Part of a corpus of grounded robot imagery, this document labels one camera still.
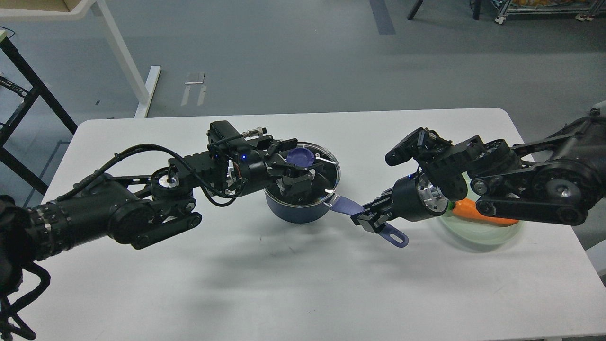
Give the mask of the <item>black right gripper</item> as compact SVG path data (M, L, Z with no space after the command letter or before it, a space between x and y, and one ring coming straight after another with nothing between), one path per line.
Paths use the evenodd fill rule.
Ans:
M385 190L372 202L364 204L364 210L353 214L353 223L370 233L389 234L392 225L389 216L394 215L409 222L420 222L443 215L448 209L448 199L433 185L424 173L413 173L396 181L392 189Z

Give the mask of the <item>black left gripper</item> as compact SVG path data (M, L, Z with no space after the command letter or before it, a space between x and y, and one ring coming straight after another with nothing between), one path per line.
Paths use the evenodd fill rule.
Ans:
M277 198L292 205L307 205L312 192L314 170L285 174L286 167L309 168L315 162L310 144L297 139L273 140L257 145L230 143L230 155L240 170L240 195L264 190L277 183Z

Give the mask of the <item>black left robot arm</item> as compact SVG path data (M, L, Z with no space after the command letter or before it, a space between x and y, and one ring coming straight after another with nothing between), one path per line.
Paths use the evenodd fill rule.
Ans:
M324 169L296 138L277 140L264 127L240 133L215 121L206 136L207 150L186 157L156 144L129 147L44 205L1 196L2 340L36 338L18 313L50 285L39 261L104 236L142 250L193 229L203 219L195 188L218 207L272 185L304 197Z

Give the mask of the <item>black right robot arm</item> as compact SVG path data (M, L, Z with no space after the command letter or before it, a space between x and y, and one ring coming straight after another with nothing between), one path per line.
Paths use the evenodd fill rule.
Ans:
M578 226L605 197L605 117L600 109L545 139L508 145L473 136L453 144L417 128L385 156L390 166L415 160L418 170L363 205L351 220L372 233L388 222L443 215L468 190L479 196L481 218L508 218Z

